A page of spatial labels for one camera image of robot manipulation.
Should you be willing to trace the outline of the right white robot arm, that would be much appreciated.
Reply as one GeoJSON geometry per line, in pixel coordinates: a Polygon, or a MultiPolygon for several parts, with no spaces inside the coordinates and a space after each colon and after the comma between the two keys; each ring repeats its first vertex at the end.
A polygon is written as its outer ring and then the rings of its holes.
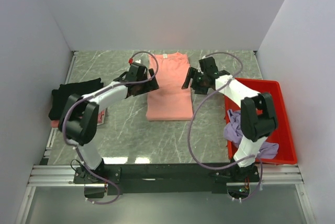
{"type": "Polygon", "coordinates": [[[248,176],[247,168],[254,165],[262,144],[278,128],[273,97],[268,92],[250,89],[234,74],[218,70],[215,59],[209,55],[199,60],[199,66],[199,70],[188,69],[182,89],[191,88],[196,94],[206,95],[208,89],[213,88],[214,92],[205,99],[221,93],[240,107],[241,142],[233,162],[219,167],[220,170],[230,168],[230,177],[240,182],[248,176]]]}

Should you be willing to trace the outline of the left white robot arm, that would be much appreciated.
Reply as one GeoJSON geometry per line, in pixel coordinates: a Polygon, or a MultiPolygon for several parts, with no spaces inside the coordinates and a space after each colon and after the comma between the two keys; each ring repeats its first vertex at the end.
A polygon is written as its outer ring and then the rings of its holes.
{"type": "Polygon", "coordinates": [[[159,89],[154,69],[134,62],[128,71],[114,79],[109,85],[89,94],[69,96],[61,119],[59,130],[67,145],[75,148],[82,162],[88,167],[86,177],[92,183],[99,183],[105,176],[103,158],[91,143],[96,131],[98,115],[116,102],[130,96],[142,95],[159,89]]]}

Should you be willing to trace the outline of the salmon pink t shirt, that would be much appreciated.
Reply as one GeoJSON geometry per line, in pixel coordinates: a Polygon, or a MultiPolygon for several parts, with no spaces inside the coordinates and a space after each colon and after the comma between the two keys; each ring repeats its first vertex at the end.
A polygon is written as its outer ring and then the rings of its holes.
{"type": "Polygon", "coordinates": [[[157,62],[149,57],[149,67],[159,89],[147,94],[148,121],[189,121],[193,116],[191,89],[182,89],[190,67],[187,54],[156,54],[157,62]]]}

